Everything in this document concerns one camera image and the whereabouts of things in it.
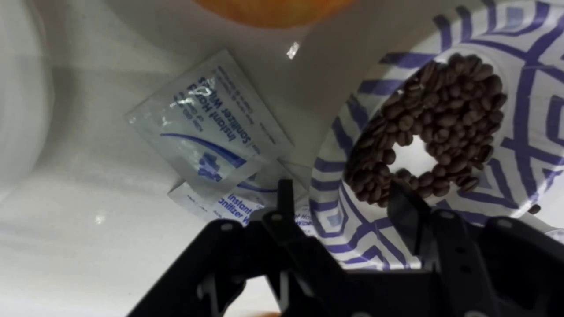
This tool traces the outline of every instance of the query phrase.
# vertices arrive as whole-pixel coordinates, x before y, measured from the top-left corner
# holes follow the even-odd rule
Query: blue and white plate
[[[441,207],[469,222],[520,216],[564,169],[564,7],[545,1],[494,1],[436,16],[367,74],[347,98],[316,160],[312,220],[346,267],[418,267],[386,211],[360,202],[342,181],[347,155],[363,128],[420,67],[451,53],[478,54],[504,79],[508,104],[495,155],[474,192],[451,193]]]

